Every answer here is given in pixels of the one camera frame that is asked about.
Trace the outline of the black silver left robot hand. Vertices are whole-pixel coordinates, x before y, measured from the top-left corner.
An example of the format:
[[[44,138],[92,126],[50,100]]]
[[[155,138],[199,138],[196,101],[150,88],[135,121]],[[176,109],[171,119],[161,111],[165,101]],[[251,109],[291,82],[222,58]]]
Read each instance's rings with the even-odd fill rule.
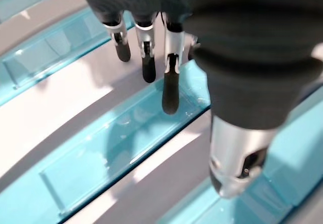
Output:
[[[218,194],[241,194],[262,172],[266,153],[301,92],[322,73],[312,57],[322,42],[322,0],[86,0],[111,34],[122,61],[130,58],[123,11],[132,13],[145,81],[155,79],[153,19],[164,16],[162,106],[179,106],[185,34],[191,57],[206,73],[210,95],[209,172]]]

